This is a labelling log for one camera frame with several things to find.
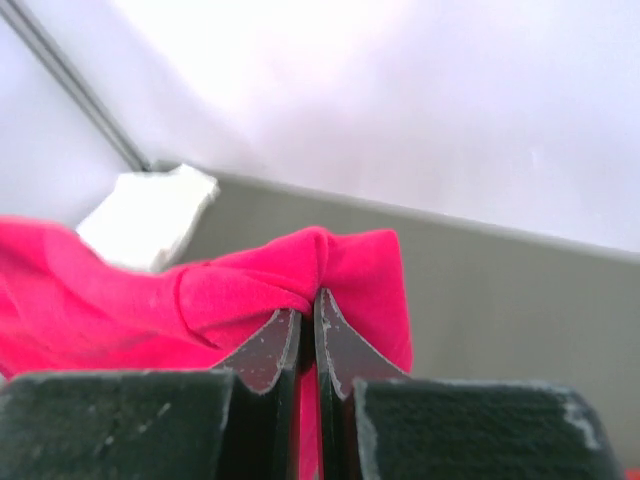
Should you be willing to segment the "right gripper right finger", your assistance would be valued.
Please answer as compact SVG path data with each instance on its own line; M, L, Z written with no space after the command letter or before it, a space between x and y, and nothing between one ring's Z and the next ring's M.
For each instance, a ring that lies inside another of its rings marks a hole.
M323 479L621 479L595 410L545 381L419 380L314 303Z

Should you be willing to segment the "pink t-shirt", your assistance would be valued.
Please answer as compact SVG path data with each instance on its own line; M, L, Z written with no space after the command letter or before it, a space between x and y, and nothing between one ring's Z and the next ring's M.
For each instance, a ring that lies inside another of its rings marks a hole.
M310 227L161 274L100 260L49 224L1 224L1 371L207 370L279 310L302 318L298 475L320 478L314 303L329 290L347 323L405 374L412 362L403 267L390 230Z

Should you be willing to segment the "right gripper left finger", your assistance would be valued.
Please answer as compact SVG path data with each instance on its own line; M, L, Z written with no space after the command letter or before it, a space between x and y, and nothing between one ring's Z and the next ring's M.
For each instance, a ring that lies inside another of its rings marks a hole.
M294 479L301 315L207 370L40 372L1 390L5 479Z

